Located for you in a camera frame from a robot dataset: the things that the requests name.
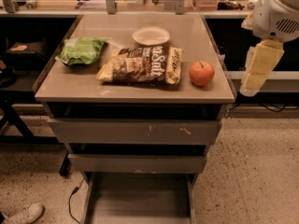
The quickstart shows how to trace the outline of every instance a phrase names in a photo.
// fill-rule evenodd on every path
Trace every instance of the green plastic bag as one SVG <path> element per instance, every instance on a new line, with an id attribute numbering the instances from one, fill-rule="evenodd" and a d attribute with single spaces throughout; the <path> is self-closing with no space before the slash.
<path id="1" fill-rule="evenodd" d="M 73 37 L 64 41 L 63 50 L 55 57 L 66 66 L 73 64 L 92 64 L 100 56 L 105 39 L 97 37 Z"/>

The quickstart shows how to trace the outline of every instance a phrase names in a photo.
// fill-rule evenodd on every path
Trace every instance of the red apple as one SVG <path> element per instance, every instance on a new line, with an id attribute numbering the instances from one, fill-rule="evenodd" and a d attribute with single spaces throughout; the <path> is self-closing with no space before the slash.
<path id="1" fill-rule="evenodd" d="M 197 61 L 189 68 L 189 78 L 196 86 L 207 85 L 214 77 L 215 71 L 211 63 Z"/>

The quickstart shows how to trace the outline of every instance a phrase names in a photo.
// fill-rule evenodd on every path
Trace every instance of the lab bench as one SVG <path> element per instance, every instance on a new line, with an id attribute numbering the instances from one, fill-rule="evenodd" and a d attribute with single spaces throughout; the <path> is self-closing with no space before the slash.
<path id="1" fill-rule="evenodd" d="M 96 79 L 113 49 L 139 45 L 132 32 L 159 26 L 164 46 L 183 49 L 181 80 L 168 84 L 113 84 Z M 196 223 L 192 187 L 235 100 L 199 13 L 84 14 L 71 37 L 105 38 L 98 62 L 56 61 L 36 99 L 89 190 L 81 223 Z M 206 60 L 215 77 L 204 88 L 189 80 L 190 65 Z"/>

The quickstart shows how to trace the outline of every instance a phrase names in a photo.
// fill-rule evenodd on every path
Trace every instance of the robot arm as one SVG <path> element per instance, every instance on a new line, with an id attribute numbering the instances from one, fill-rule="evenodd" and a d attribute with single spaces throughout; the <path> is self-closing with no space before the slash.
<path id="1" fill-rule="evenodd" d="M 240 93 L 254 96 L 283 56 L 283 43 L 299 37 L 299 0 L 259 0 L 249 17 L 262 41 L 249 49 Z"/>
<path id="2" fill-rule="evenodd" d="M 253 11 L 253 34 L 282 43 L 299 37 L 299 0 L 259 0 Z"/>

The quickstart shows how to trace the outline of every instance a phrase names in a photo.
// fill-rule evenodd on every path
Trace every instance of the chip bag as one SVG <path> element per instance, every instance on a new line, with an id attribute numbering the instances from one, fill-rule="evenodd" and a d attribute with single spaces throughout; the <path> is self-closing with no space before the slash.
<path id="1" fill-rule="evenodd" d="M 97 74 L 107 82 L 165 82 L 178 84 L 182 49 L 152 46 L 114 49 Z"/>
<path id="2" fill-rule="evenodd" d="M 63 50 L 55 57 L 66 66 L 91 64 L 98 60 L 105 39 L 97 37 L 73 37 L 64 41 Z"/>

